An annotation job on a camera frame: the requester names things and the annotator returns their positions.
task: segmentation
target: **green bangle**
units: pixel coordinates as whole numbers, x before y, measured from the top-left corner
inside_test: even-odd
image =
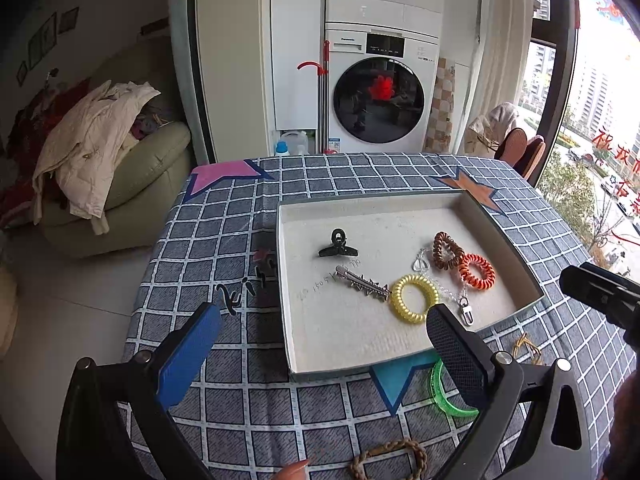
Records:
[[[478,414],[478,410],[476,410],[475,408],[472,410],[461,410],[460,408],[457,408],[449,402],[449,399],[444,396],[442,381],[440,380],[441,374],[442,360],[439,360],[431,371],[431,379],[429,381],[431,387],[431,395],[436,401],[438,407],[447,415],[451,416],[476,416]]]

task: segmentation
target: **gold hair tie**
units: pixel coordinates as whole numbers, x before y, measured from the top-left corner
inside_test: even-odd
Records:
[[[427,301],[427,308],[422,314],[409,310],[402,299],[402,290],[405,285],[415,285]],[[440,293],[435,284],[420,274],[408,274],[400,278],[391,289],[391,304],[402,319],[409,323],[424,323],[427,321],[427,311],[435,304],[440,303]]]

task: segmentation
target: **dryer door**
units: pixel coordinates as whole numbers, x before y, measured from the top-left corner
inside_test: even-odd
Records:
[[[334,111],[352,136],[385,144],[415,128],[424,113],[424,92],[406,65],[390,57],[369,57],[338,79]]]

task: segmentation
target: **orange spiral hair tie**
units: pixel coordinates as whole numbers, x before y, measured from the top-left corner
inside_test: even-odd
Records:
[[[474,264],[482,271],[483,278],[478,278],[469,270],[469,264]],[[486,258],[483,258],[479,254],[465,254],[462,258],[462,263],[458,267],[460,277],[462,280],[473,288],[479,290],[487,290],[495,285],[495,270],[491,263]]]

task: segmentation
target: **checkered tablecloth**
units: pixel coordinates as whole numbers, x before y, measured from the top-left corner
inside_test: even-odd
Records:
[[[503,214],[490,212],[539,279],[544,299],[527,311],[482,330],[494,350],[511,351],[526,331],[545,362],[572,363],[584,401],[594,475],[608,446],[614,391],[636,367],[622,334],[598,312],[564,297],[561,269],[588,257],[549,204],[506,164],[438,155],[332,155],[265,158],[255,163],[271,177],[222,180],[184,200],[178,196],[146,269],[124,349],[128,360],[153,349],[185,323],[202,301],[224,305],[219,285],[239,301],[180,405],[178,427],[214,478],[263,480],[279,467],[310,459],[312,480],[346,480],[355,454],[409,437],[423,444],[433,475],[459,444],[471,420],[450,418],[434,404],[428,370],[418,370],[398,412],[386,410],[369,373],[290,382],[280,321],[275,252],[276,206],[287,198],[398,192],[446,187],[436,176],[462,168],[497,189]],[[518,360],[526,362],[530,354]],[[460,402],[450,379],[448,396]],[[160,478],[129,406],[121,406],[133,446],[148,472]],[[487,478],[500,474],[522,428],[516,409]],[[398,451],[366,465],[371,478],[404,478],[413,458]]]

